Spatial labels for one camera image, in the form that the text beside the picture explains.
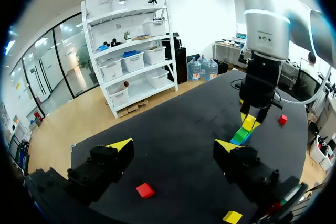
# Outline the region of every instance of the red object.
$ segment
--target red object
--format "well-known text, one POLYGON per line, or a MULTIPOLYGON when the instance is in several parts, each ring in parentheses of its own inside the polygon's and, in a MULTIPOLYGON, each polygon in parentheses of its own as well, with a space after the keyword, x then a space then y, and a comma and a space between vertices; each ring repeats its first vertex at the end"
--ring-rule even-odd
POLYGON ((287 123, 287 117, 285 115, 281 115, 281 117, 279 119, 279 123, 281 125, 285 125, 287 123))
POLYGON ((273 205, 266 211, 266 215, 274 215, 282 209, 282 204, 275 201, 273 205))
POLYGON ((35 111, 35 112, 34 112, 34 116, 35 116, 36 118, 39 118, 41 122, 43 121, 43 118, 40 116, 40 114, 38 113, 38 111, 35 111))
POLYGON ((155 191, 147 183, 143 183, 141 186, 138 186, 136 190, 142 198, 149 198, 155 194, 155 191))

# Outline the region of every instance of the glass wall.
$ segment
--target glass wall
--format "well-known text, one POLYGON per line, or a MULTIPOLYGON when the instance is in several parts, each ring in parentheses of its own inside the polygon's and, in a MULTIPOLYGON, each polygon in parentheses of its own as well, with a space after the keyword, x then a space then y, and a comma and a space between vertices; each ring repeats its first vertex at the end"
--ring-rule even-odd
POLYGON ((29 121, 34 120, 34 111, 48 115, 98 86, 84 32, 82 27, 76 28, 81 22, 78 14, 52 28, 25 52, 12 70, 11 82, 29 121))
POLYGON ((14 88, 14 94, 19 101, 19 106, 23 113, 26 115, 28 121, 35 119, 34 111, 43 116, 41 110, 38 108, 37 103, 34 100, 34 96, 29 89, 29 84, 24 74, 24 68, 22 61, 20 60, 13 71, 10 73, 10 79, 14 88))
POLYGON ((82 27, 81 15, 75 16, 55 27, 58 56, 74 96, 98 84, 92 68, 82 27))

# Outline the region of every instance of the fire extinguisher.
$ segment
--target fire extinguisher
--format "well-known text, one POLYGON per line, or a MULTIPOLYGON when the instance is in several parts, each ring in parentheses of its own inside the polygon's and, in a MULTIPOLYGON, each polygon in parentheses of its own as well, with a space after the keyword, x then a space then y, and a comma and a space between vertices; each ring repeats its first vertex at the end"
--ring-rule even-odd
POLYGON ((40 116, 40 114, 38 113, 38 111, 34 111, 34 116, 36 118, 39 118, 41 122, 43 121, 43 118, 40 116))

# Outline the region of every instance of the yellow cube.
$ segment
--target yellow cube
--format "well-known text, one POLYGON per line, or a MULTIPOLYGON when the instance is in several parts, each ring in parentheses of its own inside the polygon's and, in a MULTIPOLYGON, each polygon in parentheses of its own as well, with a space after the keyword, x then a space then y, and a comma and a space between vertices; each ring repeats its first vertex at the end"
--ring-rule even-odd
POLYGON ((242 127, 246 129, 247 131, 251 131, 253 129, 254 122, 256 121, 256 118, 252 115, 247 115, 245 118, 242 127))
POLYGON ((231 224, 237 224, 237 222, 239 222, 242 216, 243 215, 238 212, 229 211, 223 218, 223 221, 226 221, 231 224))

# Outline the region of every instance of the water bottle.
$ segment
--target water bottle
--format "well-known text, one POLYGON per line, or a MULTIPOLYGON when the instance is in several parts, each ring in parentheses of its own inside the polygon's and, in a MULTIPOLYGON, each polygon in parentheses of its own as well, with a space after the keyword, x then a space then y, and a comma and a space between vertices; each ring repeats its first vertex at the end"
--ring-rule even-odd
POLYGON ((206 65, 208 65, 209 61, 207 60, 207 58, 204 58, 204 55, 202 55, 202 57, 199 58, 198 61, 201 64, 201 72, 200 72, 200 74, 201 74, 201 76, 205 76, 205 68, 206 68, 206 65))
POLYGON ((198 81, 201 71, 201 64, 196 61, 195 57, 193 60, 188 63, 188 80, 189 81, 198 81))
POLYGON ((210 61, 205 68, 205 80, 210 81, 216 78, 217 74, 218 74, 218 64, 214 62, 212 58, 210 58, 210 61))

